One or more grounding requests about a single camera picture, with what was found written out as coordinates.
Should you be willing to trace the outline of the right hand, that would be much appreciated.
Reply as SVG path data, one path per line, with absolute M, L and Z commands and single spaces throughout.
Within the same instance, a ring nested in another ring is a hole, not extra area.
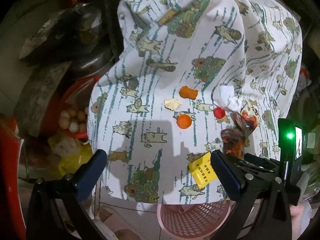
M 297 240 L 310 223 L 312 208 L 308 202 L 290 205 L 292 239 Z

